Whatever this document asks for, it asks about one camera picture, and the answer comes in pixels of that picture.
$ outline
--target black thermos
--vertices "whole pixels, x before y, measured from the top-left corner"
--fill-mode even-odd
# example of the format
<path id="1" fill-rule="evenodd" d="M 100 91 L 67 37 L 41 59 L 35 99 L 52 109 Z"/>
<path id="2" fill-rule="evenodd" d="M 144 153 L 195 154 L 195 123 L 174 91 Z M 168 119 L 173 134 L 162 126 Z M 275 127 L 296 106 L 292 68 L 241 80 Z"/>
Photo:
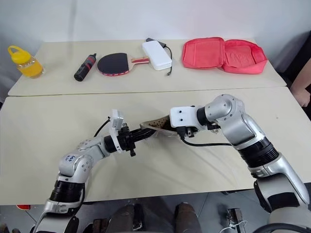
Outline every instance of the black thermos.
<path id="1" fill-rule="evenodd" d="M 90 71 L 94 63 L 96 62 L 96 53 L 89 55 L 83 64 L 80 66 L 78 71 L 74 74 L 74 78 L 81 82 L 86 77 L 87 73 Z"/>

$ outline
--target person's hand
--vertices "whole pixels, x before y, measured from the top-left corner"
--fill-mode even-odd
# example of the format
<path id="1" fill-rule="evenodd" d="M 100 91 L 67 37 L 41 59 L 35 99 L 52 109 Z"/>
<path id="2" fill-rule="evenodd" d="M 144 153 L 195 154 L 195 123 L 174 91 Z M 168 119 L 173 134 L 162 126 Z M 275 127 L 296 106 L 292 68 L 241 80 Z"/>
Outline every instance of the person's hand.
<path id="1" fill-rule="evenodd" d="M 310 93 L 306 89 L 302 89 L 299 91 L 292 90 L 292 95 L 295 97 L 297 102 L 300 104 L 301 107 L 307 107 L 310 102 Z"/>

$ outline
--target white wall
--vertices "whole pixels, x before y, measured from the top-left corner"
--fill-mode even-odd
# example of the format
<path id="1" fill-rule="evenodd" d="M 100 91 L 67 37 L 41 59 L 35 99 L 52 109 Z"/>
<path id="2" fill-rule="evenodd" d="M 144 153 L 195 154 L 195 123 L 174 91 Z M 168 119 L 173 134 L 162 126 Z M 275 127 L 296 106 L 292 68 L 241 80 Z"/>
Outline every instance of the white wall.
<path id="1" fill-rule="evenodd" d="M 253 37 L 282 70 L 309 30 L 310 0 L 0 0 L 0 97 L 19 77 L 10 44 L 36 53 L 41 41 Z"/>

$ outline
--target white power bank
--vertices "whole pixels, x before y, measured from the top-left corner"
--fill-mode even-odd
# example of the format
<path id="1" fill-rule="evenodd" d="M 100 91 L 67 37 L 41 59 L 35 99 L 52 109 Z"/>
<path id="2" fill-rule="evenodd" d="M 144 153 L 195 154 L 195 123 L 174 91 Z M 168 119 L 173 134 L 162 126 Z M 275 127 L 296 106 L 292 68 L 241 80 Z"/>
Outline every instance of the white power bank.
<path id="1" fill-rule="evenodd" d="M 149 57 L 155 70 L 162 70 L 172 66 L 172 60 L 156 40 L 142 43 L 142 49 Z"/>

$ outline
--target robotic arm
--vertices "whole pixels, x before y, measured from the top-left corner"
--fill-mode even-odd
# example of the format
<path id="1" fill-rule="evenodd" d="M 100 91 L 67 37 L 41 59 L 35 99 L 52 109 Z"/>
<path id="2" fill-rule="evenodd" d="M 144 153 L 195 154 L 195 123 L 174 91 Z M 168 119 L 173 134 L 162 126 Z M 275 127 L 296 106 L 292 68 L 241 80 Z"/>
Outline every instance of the robotic arm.
<path id="1" fill-rule="evenodd" d="M 290 223 L 311 228 L 308 192 L 287 162 L 266 138 L 263 130 L 245 113 L 241 100 L 231 95 L 218 96 L 205 107 L 175 107 L 170 111 L 171 126 L 180 138 L 194 137 L 202 130 L 221 128 L 230 144 L 240 153 L 251 175 L 257 180 L 255 192 L 261 206 L 271 213 L 270 223 Z M 135 142 L 150 137 L 155 130 L 129 131 L 123 117 L 114 111 L 110 136 L 96 136 L 82 142 L 65 155 L 59 164 L 54 190 L 45 204 L 36 232 L 76 232 L 79 220 L 74 216 L 85 196 L 85 182 L 92 167 L 113 152 L 130 151 Z"/>

